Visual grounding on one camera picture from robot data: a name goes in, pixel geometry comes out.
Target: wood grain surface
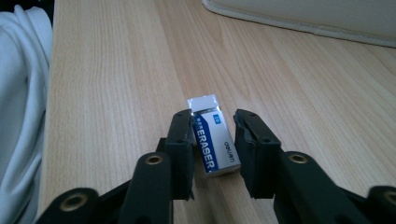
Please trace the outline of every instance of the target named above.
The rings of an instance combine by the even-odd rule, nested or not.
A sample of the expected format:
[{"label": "wood grain surface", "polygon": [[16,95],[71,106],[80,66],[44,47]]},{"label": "wood grain surface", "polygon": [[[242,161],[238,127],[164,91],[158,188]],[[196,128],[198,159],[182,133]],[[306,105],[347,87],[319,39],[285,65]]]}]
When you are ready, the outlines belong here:
[{"label": "wood grain surface", "polygon": [[[59,194],[103,194],[132,177],[172,116],[215,93],[234,136],[257,113],[283,149],[339,186],[396,186],[396,49],[240,21],[199,0],[56,1],[39,213]],[[205,178],[175,223],[276,223],[238,174]]]}]

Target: white object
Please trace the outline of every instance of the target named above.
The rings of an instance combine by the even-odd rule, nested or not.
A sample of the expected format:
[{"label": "white object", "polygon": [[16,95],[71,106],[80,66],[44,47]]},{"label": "white object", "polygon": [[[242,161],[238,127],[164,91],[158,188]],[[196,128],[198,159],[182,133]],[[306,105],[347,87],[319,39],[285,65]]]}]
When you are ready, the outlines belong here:
[{"label": "white object", "polygon": [[221,15],[396,48],[394,0],[202,0]]},{"label": "white object", "polygon": [[237,170],[241,162],[216,95],[191,98],[187,104],[194,118],[195,140],[206,174],[222,175]]},{"label": "white object", "polygon": [[44,10],[0,12],[0,223],[34,220],[52,29]]}]

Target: wooden table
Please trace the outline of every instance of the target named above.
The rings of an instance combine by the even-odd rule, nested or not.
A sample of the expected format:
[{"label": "wooden table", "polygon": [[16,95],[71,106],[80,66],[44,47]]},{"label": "wooden table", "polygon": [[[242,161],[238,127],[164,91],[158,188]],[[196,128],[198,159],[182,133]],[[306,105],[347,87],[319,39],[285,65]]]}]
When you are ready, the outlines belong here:
[{"label": "wooden table", "polygon": [[[39,213],[76,187],[103,194],[132,177],[186,100],[215,93],[314,157],[339,186],[396,186],[396,49],[207,11],[199,0],[56,1]],[[238,174],[175,202],[175,223],[274,223]]]}]

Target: white fabric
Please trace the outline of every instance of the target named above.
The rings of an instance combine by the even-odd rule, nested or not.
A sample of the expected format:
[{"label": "white fabric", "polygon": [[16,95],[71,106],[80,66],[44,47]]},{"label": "white fabric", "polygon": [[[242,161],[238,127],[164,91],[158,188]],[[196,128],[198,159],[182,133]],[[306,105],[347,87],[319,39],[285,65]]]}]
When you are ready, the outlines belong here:
[{"label": "white fabric", "polygon": [[0,224],[35,217],[51,39],[41,8],[0,12]]},{"label": "white fabric", "polygon": [[314,35],[396,48],[395,0],[202,0],[213,12]]}]

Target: screw hole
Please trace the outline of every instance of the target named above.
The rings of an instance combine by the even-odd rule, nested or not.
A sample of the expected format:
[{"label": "screw hole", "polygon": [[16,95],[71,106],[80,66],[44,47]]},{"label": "screw hole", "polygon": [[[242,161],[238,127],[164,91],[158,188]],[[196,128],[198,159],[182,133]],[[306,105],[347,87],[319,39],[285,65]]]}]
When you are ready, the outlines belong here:
[{"label": "screw hole", "polygon": [[71,212],[79,209],[88,201],[88,196],[83,193],[75,193],[67,197],[61,203],[61,210],[64,212]]},{"label": "screw hole", "polygon": [[289,160],[295,162],[295,163],[307,163],[308,159],[305,156],[299,155],[299,154],[292,154],[289,156]]},{"label": "screw hole", "polygon": [[160,156],[150,156],[146,159],[146,163],[148,165],[156,165],[163,161],[163,158]]}]

